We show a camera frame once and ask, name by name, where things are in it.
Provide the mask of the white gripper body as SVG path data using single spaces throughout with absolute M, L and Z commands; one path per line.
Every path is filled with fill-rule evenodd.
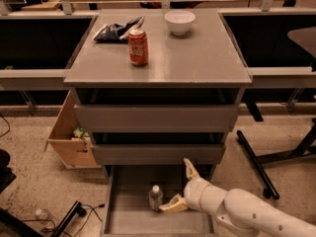
M 216 215 L 225 210 L 227 191 L 203 178 L 193 178 L 184 189 L 185 201 L 190 209 Z

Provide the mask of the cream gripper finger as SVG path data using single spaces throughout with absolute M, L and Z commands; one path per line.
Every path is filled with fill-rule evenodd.
M 199 172 L 195 168 L 194 164 L 188 159 L 184 159 L 184 163 L 186 165 L 186 176 L 189 180 L 199 178 Z
M 170 199 L 168 203 L 159 206 L 160 210 L 168 213 L 182 212 L 187 210 L 188 208 L 189 207 L 186 203 L 186 200 L 180 195 L 175 195 Z

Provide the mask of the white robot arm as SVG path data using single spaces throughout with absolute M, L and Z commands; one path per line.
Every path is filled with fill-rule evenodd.
M 286 214 L 241 189 L 226 191 L 202 178 L 192 162 L 184 159 L 189 181 L 184 195 L 176 194 L 159 208 L 164 212 L 192 209 L 210 215 L 237 237 L 316 237 L 316 226 Z

